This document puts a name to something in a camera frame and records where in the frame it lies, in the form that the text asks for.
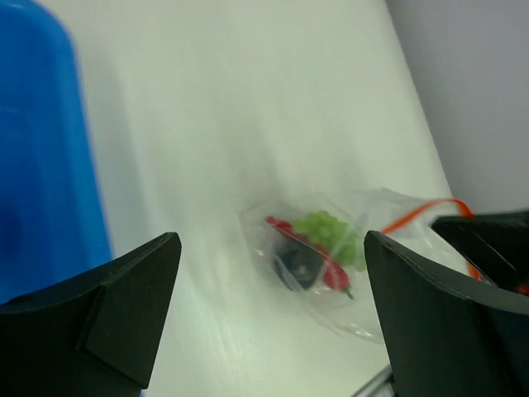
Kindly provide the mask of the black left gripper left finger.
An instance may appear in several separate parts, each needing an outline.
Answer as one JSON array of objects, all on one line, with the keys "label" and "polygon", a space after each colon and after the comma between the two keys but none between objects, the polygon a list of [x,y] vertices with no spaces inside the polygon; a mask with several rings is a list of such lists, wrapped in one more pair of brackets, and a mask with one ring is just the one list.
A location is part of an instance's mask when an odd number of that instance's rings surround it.
[{"label": "black left gripper left finger", "polygon": [[139,396],[149,386],[182,245],[166,232],[1,306],[3,396]]}]

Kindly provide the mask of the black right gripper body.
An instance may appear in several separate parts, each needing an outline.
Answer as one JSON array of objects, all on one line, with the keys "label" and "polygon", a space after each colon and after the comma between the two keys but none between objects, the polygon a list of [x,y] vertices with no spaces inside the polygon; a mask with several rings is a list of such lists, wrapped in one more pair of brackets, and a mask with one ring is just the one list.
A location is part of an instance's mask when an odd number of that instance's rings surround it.
[{"label": "black right gripper body", "polygon": [[490,283],[528,295],[528,211],[441,216],[432,230]]}]

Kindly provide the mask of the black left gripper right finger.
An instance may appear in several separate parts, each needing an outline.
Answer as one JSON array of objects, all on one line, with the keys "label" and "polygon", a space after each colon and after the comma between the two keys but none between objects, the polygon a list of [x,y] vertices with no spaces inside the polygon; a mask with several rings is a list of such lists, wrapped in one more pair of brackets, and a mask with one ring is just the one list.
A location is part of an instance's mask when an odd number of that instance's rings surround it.
[{"label": "black left gripper right finger", "polygon": [[365,236],[369,282],[400,396],[526,396],[528,298]]}]

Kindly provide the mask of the clear zip top bag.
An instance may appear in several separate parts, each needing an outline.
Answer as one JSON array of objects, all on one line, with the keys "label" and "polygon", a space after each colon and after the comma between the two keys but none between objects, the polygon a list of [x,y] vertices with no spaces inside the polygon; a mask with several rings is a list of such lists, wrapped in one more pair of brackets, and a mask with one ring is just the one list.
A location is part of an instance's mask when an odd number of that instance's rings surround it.
[{"label": "clear zip top bag", "polygon": [[455,198],[374,189],[257,203],[241,213],[240,222],[257,273],[296,294],[325,328],[382,343],[365,259],[367,232],[382,232],[482,281],[484,277],[431,228],[441,215],[470,214]]}]

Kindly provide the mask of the fake red chili pepper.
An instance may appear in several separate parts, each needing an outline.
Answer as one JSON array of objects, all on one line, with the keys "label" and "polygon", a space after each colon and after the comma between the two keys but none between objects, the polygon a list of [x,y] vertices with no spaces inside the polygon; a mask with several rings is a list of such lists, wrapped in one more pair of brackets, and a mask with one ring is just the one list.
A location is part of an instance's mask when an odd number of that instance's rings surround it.
[{"label": "fake red chili pepper", "polygon": [[340,266],[338,262],[321,246],[311,244],[306,237],[296,233],[293,230],[293,222],[296,220],[303,219],[305,218],[305,216],[301,218],[296,218],[291,222],[273,216],[268,216],[265,218],[266,223],[274,231],[271,260],[273,254],[278,250],[278,248],[285,244],[287,241],[294,240],[304,243],[309,247],[313,248],[315,251],[317,251],[323,259],[322,271],[319,275],[317,282],[311,289],[315,288],[315,286],[319,284],[324,284],[329,289],[344,293],[349,298],[352,298],[353,294],[351,293],[350,276],[346,272],[345,267]]}]

